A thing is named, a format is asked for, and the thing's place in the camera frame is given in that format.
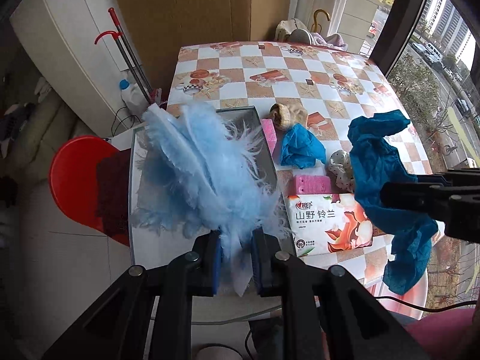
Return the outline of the red plastic stool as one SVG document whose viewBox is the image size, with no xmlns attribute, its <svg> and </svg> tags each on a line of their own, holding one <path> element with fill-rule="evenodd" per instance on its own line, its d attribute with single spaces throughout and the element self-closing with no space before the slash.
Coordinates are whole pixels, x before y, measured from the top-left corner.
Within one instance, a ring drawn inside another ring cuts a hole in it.
<svg viewBox="0 0 480 360">
<path fill-rule="evenodd" d="M 131 150 L 97 136 L 63 144 L 49 168 L 51 195 L 66 217 L 129 246 L 128 188 Z"/>
</svg>

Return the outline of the white cabinet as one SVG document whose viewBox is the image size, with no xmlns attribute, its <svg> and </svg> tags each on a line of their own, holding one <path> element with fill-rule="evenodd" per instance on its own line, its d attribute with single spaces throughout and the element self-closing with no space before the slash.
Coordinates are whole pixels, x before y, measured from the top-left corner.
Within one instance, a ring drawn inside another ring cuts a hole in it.
<svg viewBox="0 0 480 360">
<path fill-rule="evenodd" d="M 10 16 L 16 36 L 43 77 L 97 135 L 137 124 L 120 96 L 131 76 L 111 37 L 116 0 L 22 0 Z"/>
</svg>

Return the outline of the clothes pile behind table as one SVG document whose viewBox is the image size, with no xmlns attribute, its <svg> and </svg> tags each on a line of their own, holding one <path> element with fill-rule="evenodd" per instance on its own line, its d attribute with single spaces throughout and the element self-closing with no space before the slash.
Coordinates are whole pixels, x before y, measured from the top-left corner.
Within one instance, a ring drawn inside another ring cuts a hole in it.
<svg viewBox="0 0 480 360">
<path fill-rule="evenodd" d="M 299 19 L 282 20 L 275 30 L 274 41 L 299 43 L 316 47 L 347 51 L 348 44 L 338 34 L 323 37 L 320 33 L 310 32 Z"/>
</svg>

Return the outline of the brown cardboard panel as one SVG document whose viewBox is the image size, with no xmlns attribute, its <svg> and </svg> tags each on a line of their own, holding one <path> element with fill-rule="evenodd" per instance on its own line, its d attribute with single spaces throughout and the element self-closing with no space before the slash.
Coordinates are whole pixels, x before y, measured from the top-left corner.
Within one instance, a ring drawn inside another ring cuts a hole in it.
<svg viewBox="0 0 480 360">
<path fill-rule="evenodd" d="M 267 41 L 287 18 L 290 0 L 116 0 L 155 88 L 171 86 L 183 46 Z"/>
</svg>

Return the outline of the pink sponge flat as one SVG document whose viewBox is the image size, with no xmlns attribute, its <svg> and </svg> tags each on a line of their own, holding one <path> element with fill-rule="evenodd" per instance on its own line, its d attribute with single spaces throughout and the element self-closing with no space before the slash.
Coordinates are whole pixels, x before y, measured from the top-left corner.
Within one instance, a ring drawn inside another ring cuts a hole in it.
<svg viewBox="0 0 480 360">
<path fill-rule="evenodd" d="M 297 194 L 331 194 L 332 187 L 327 175 L 295 175 L 293 178 Z"/>
</svg>

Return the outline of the white storage box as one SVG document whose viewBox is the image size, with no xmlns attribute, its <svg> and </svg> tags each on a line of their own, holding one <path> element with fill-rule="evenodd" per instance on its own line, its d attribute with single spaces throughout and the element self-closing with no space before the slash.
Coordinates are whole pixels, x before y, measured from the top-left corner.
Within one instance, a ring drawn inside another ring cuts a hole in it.
<svg viewBox="0 0 480 360">
<path fill-rule="evenodd" d="M 216 110 L 216 112 L 225 120 L 233 122 L 237 128 L 247 125 L 250 128 L 260 127 L 260 118 L 255 108 L 237 108 L 230 110 Z M 261 136 L 262 148 L 256 156 L 256 163 L 259 170 L 266 174 L 266 180 L 273 186 L 280 189 L 277 182 L 276 169 L 273 164 L 264 132 Z M 139 160 L 147 155 L 145 126 L 137 127 L 133 131 L 132 155 L 130 165 L 130 191 L 129 191 L 129 230 L 131 240 L 131 255 L 134 263 L 145 267 L 158 267 L 165 264 L 171 258 L 185 252 L 193 244 L 193 239 L 186 238 L 181 232 L 170 232 L 165 230 L 149 230 L 146 228 L 137 228 L 134 226 L 132 218 L 134 209 L 137 208 L 138 191 L 143 186 L 141 181 L 142 170 L 138 166 Z M 203 228 L 197 234 L 203 234 L 209 229 Z"/>
</svg>

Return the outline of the white detergent bottle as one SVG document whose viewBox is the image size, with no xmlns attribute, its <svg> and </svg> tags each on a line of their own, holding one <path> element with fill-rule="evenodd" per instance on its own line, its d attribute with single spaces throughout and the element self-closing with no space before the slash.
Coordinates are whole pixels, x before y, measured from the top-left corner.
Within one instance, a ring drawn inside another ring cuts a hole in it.
<svg viewBox="0 0 480 360">
<path fill-rule="evenodd" d="M 120 81 L 119 87 L 120 96 L 130 113 L 141 119 L 149 107 L 149 102 L 146 100 L 139 85 L 137 83 L 131 84 L 126 79 L 123 79 Z"/>
</svg>

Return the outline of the dark blue cloth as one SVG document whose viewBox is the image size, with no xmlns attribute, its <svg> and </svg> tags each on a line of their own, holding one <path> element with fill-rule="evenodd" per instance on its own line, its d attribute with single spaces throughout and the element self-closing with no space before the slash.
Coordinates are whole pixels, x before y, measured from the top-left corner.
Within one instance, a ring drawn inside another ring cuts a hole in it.
<svg viewBox="0 0 480 360">
<path fill-rule="evenodd" d="M 401 111 L 388 111 L 353 119 L 347 134 L 352 143 L 355 199 L 374 226 L 394 236 L 394 260 L 385 265 L 383 282 L 398 295 L 406 294 L 424 274 L 431 255 L 431 238 L 438 231 L 437 222 L 427 214 L 388 208 L 380 198 L 387 182 L 417 182 L 416 176 L 405 169 L 398 150 L 385 140 L 409 124 Z"/>
</svg>

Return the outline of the light blue feather duster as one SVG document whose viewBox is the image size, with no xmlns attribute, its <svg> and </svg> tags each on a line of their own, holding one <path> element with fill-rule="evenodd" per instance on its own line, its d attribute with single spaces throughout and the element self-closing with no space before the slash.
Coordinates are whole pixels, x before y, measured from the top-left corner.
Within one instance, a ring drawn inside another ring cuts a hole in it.
<svg viewBox="0 0 480 360">
<path fill-rule="evenodd" d="M 206 102 L 181 105 L 178 117 L 152 105 L 143 119 L 147 155 L 138 162 L 143 186 L 133 225 L 186 238 L 219 231 L 226 270 L 242 296 L 253 276 L 253 231 L 290 234 L 281 191 L 256 163 L 262 128 L 236 127 Z"/>
</svg>

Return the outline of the beige knitted sock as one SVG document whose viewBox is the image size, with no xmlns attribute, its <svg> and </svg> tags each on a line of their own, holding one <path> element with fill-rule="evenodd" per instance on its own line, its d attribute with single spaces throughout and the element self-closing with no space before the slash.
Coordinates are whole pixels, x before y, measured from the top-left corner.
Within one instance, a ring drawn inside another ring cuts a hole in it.
<svg viewBox="0 0 480 360">
<path fill-rule="evenodd" d="M 298 103 L 275 103 L 269 111 L 269 118 L 274 127 L 280 131 L 288 131 L 295 125 L 307 127 L 308 112 L 302 104 Z"/>
</svg>

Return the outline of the floral tissue pack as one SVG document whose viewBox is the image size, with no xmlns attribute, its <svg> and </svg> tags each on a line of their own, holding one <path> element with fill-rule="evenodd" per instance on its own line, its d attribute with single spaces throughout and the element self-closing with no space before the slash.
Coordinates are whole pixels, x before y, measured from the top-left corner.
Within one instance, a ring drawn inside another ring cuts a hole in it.
<svg viewBox="0 0 480 360">
<path fill-rule="evenodd" d="M 289 195 L 285 205 L 299 257 L 373 244 L 374 225 L 352 193 Z"/>
</svg>

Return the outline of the pink sponge upright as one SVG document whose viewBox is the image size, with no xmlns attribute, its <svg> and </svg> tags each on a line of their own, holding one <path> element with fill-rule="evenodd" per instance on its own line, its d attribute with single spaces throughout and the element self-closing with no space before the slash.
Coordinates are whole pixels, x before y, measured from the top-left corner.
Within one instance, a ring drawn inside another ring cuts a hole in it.
<svg viewBox="0 0 480 360">
<path fill-rule="evenodd" d="M 268 150 L 272 155 L 278 141 L 276 129 L 271 119 L 261 119 L 260 121 L 264 132 L 265 140 L 268 145 Z"/>
</svg>

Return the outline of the white polka dot scrunchie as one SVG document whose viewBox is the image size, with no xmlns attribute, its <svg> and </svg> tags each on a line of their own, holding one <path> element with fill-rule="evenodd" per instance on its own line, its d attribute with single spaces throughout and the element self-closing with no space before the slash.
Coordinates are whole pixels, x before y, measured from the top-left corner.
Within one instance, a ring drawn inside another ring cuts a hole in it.
<svg viewBox="0 0 480 360">
<path fill-rule="evenodd" d="M 326 169 L 334 176 L 334 184 L 338 189 L 353 193 L 355 179 L 350 155 L 345 150 L 333 152 L 326 165 Z"/>
</svg>

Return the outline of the checkered patterned tablecloth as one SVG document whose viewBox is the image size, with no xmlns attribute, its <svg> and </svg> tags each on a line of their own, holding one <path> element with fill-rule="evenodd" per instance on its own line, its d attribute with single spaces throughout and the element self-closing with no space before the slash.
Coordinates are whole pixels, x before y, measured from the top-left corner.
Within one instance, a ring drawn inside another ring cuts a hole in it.
<svg viewBox="0 0 480 360">
<path fill-rule="evenodd" d="M 348 126 L 360 116 L 401 110 L 410 119 L 382 74 L 369 58 L 335 49 L 287 43 L 247 41 L 185 46 L 179 51 L 168 95 L 167 111 L 178 116 L 180 105 L 208 102 L 215 108 L 254 106 L 261 119 L 275 103 L 302 106 L 307 129 L 326 149 L 349 151 Z M 385 138 L 399 151 L 409 173 L 431 174 L 421 140 L 410 124 Z M 390 295 L 382 275 L 391 256 L 392 236 L 374 236 L 362 251 L 305 258 L 309 263 L 340 263 L 375 295 Z"/>
</svg>

